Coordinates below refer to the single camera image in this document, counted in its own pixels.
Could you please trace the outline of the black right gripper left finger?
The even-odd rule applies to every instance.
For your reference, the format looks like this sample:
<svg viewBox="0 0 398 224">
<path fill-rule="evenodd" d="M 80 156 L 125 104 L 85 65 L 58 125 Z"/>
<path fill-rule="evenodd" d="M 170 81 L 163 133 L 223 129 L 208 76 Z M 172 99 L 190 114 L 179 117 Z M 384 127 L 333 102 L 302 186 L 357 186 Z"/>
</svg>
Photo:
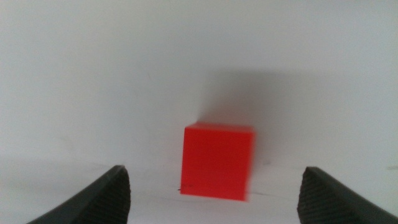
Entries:
<svg viewBox="0 0 398 224">
<path fill-rule="evenodd" d="M 126 224 L 130 206 L 128 171 L 124 166 L 117 165 L 30 224 Z"/>
</svg>

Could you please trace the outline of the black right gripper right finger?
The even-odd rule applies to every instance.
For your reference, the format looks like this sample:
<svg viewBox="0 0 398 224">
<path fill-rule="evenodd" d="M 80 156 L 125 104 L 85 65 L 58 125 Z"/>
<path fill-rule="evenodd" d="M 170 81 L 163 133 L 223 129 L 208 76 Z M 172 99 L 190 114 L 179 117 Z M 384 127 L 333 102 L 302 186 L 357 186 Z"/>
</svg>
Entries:
<svg viewBox="0 0 398 224">
<path fill-rule="evenodd" d="M 301 223 L 397 224 L 397 217 L 318 167 L 302 176 L 297 213 Z"/>
</svg>

